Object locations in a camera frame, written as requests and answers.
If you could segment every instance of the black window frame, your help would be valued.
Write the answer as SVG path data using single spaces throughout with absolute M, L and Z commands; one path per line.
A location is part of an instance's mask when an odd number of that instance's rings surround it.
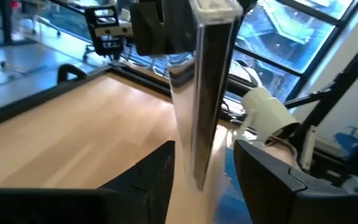
M 260 60 L 261 62 L 265 62 L 269 65 L 272 65 L 276 68 L 279 68 L 283 70 L 284 72 L 287 72 L 291 75 L 294 75 L 296 77 L 299 77 L 299 80 L 297 81 L 296 85 L 292 89 L 292 91 L 289 93 L 289 95 L 286 98 L 286 101 L 292 100 L 297 97 L 301 89 L 304 87 L 306 82 L 309 80 L 309 78 L 312 76 L 314 71 L 316 70 L 317 66 L 321 63 L 327 52 L 330 50 L 330 48 L 334 45 L 335 41 L 339 37 L 339 35 L 342 33 L 342 31 L 345 29 L 345 27 L 348 25 L 349 21 L 353 17 L 353 15 L 358 10 L 358 0 L 353 0 L 349 7 L 345 10 L 344 14 L 341 16 L 340 19 L 336 19 L 333 16 L 330 16 L 329 14 L 326 14 L 324 12 L 321 12 L 317 9 L 313 9 L 312 7 L 306 6 L 298 1 L 295 0 L 275 0 L 276 2 L 279 2 L 283 5 L 292 7 L 302 13 L 305 13 L 306 15 L 315 17 L 323 22 L 327 22 L 328 24 L 331 24 L 334 26 L 334 29 L 332 32 L 328 35 L 327 39 L 324 41 L 321 48 L 318 50 L 317 54 L 313 57 L 310 64 L 306 68 L 306 70 L 301 73 L 298 72 L 292 68 L 288 68 L 284 65 L 281 65 L 277 62 L 274 62 L 273 60 L 270 60 L 269 58 L 266 58 L 262 55 L 259 55 L 255 52 L 252 52 L 250 50 L 247 50 L 239 45 L 234 46 L 234 50 L 244 54 L 246 56 L 253 57 L 256 60 Z M 229 75 L 229 81 L 227 85 L 227 91 L 243 96 L 249 89 L 246 88 L 246 82 L 242 81 L 241 78 L 235 77 L 234 75 Z

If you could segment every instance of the glass window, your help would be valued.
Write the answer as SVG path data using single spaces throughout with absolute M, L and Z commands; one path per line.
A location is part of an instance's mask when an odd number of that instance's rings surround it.
M 260 60 L 256 60 L 238 51 L 234 51 L 232 59 L 245 61 L 250 68 L 256 71 L 263 86 L 280 101 L 286 100 L 299 80 L 299 77 L 291 75 L 281 69 L 271 66 L 265 62 L 261 62 Z
M 52 3 L 49 10 L 44 11 L 42 17 L 71 35 L 82 39 L 91 39 L 84 15 Z
M 236 44 L 304 72 L 333 28 L 279 2 L 261 0 L 244 19 Z
M 295 0 L 313 9 L 317 9 L 336 19 L 340 19 L 353 0 Z

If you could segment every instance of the blue object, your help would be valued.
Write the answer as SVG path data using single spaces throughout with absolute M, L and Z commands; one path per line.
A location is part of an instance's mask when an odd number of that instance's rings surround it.
M 358 142 L 358 138 L 351 136 L 350 134 L 337 133 L 334 135 L 335 140 L 338 144 L 346 150 L 349 155 L 352 155 L 356 151 L 356 143 Z
M 221 197 L 215 213 L 215 222 L 218 224 L 252 224 L 247 205 L 242 196 L 240 183 L 237 179 L 234 166 L 233 150 L 226 148 L 225 173 L 231 179 L 233 189 L 227 188 Z

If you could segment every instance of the white wall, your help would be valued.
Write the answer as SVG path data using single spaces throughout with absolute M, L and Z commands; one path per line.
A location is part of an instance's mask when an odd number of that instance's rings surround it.
M 344 70 L 346 65 L 358 52 L 358 13 L 345 28 L 338 41 L 333 45 L 321 65 L 316 69 L 299 96 L 320 90 L 333 81 L 335 76 Z M 314 108 L 314 104 L 294 109 L 294 116 L 303 121 Z M 327 115 L 318 127 L 317 139 L 336 147 L 333 135 L 345 131 L 344 126 L 352 124 L 358 126 L 358 81 L 343 96 L 334 109 Z

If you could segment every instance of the black bracket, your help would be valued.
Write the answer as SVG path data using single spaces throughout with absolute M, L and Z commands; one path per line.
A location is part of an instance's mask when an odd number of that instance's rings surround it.
M 109 11 L 109 15 L 99 12 Z M 120 55 L 124 50 L 124 35 L 132 27 L 120 27 L 114 6 L 95 6 L 85 9 L 85 19 L 91 34 L 94 50 L 98 55 Z
M 57 72 L 57 83 L 67 82 L 69 73 L 77 76 L 77 80 L 85 79 L 88 76 L 86 72 L 82 71 L 78 67 L 72 64 L 64 64 L 59 67 Z

